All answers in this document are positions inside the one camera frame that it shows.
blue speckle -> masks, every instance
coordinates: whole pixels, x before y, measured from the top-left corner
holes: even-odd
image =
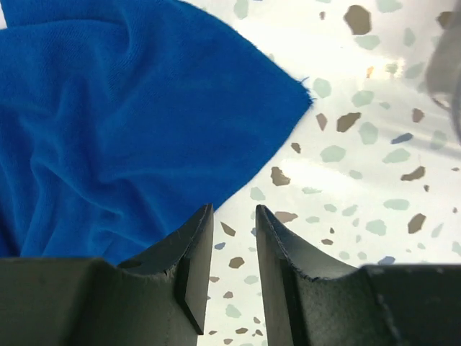
[[[225,246],[225,243],[219,243],[215,245],[215,249],[222,250],[224,246]]]
[[[409,141],[413,138],[413,135],[411,133],[404,133],[403,135],[398,136],[397,138],[394,138],[390,143],[391,144],[399,144],[402,142]]]
[[[380,259],[377,263],[379,265],[391,265],[395,262],[395,258],[392,256],[386,256],[383,259]]]

fabric fold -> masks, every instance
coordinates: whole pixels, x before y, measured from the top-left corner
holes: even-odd
[[[1,5],[0,256],[121,262],[219,207],[311,105],[180,1]]]

blue towel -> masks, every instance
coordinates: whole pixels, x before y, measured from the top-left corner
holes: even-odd
[[[126,260],[246,184],[311,103],[180,1],[1,5],[3,257]]]

speckled countertop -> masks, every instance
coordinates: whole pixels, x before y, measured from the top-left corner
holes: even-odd
[[[317,99],[215,214],[200,346],[265,346],[254,208],[351,265],[461,262],[461,147],[424,72],[455,0],[190,0]]]

